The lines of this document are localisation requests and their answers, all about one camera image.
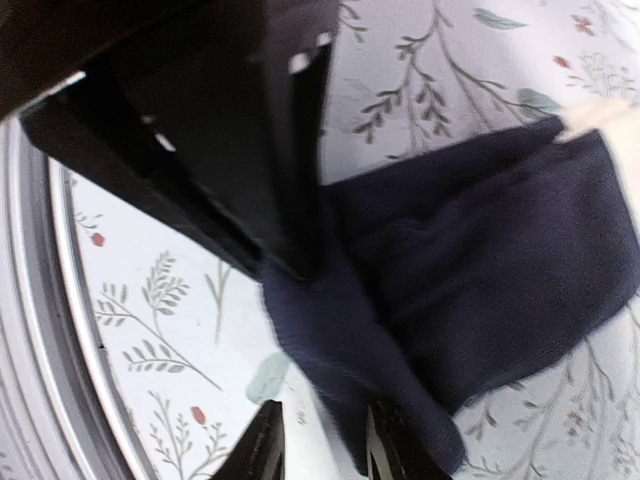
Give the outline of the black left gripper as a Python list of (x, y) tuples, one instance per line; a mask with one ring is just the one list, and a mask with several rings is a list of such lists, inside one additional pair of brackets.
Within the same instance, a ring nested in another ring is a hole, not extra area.
[[(55, 89), (90, 60), (142, 31), (205, 7), (286, 57), (337, 30), (337, 1), (4, 1), (1, 115)], [(95, 75), (26, 108), (19, 120), (40, 151), (119, 199), (256, 274), (260, 248), (211, 204), (157, 141), (110, 75)]]

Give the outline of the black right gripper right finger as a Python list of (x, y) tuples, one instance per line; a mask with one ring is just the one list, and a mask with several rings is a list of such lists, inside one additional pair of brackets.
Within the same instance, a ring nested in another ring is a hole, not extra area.
[(372, 480), (450, 480), (385, 400), (369, 407), (367, 468)]

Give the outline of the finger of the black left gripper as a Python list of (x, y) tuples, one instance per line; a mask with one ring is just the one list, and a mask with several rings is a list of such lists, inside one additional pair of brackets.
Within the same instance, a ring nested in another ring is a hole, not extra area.
[(159, 29), (110, 64), (127, 100), (154, 117), (177, 170), (229, 233), (247, 271), (265, 257), (306, 279), (319, 266), (318, 143), (328, 31)]

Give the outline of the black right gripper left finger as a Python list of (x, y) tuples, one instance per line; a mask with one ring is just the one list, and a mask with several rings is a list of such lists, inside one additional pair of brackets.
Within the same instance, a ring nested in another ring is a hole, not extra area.
[(266, 401), (236, 446), (210, 480), (285, 478), (285, 429), (282, 403)]

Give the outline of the navy blue underwear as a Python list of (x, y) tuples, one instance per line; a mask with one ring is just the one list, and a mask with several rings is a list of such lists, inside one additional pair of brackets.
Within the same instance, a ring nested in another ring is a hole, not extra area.
[(260, 273), (285, 353), (359, 473), (391, 401), (456, 472), (454, 415), (536, 374), (639, 288), (639, 112), (620, 99), (479, 136), (326, 187), (324, 260)]

